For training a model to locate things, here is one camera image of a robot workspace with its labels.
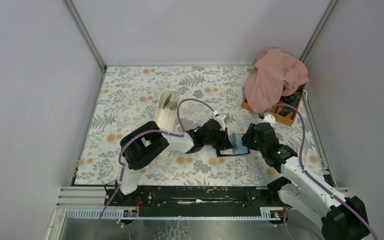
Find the cream plastic oblong tray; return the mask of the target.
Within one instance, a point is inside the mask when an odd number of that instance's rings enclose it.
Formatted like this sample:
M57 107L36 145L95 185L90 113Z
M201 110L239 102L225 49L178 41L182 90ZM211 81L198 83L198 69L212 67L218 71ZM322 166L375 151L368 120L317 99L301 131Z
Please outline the cream plastic oblong tray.
M157 126L160 129L170 131L170 132L175 132L176 125L178 123L178 117L177 117L178 106L176 109L173 109L173 110L170 110L167 108L163 109L164 101L171 93L180 93L180 92L174 89L164 89L163 91L161 91L158 102L157 102L157 107L155 110L153 121L157 124Z

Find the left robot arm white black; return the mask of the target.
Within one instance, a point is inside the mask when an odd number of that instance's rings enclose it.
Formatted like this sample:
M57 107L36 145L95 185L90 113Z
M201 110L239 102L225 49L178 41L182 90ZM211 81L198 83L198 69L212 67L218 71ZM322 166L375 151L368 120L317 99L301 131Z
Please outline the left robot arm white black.
M235 137L215 119L184 133L164 130L155 121L149 121L120 141L121 172L117 188L125 196L135 192L140 170L165 150L193 154L205 146L217 151L231 150L236 147Z

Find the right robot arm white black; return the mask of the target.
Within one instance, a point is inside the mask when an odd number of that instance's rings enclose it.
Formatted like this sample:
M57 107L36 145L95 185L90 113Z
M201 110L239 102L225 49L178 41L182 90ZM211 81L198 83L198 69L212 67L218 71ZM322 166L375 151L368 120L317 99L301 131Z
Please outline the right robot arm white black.
M250 124L242 145L261 153L266 164L282 176L267 187L279 200L311 220L326 240L362 240L371 232L366 207L306 170L298 154L279 143L267 122Z

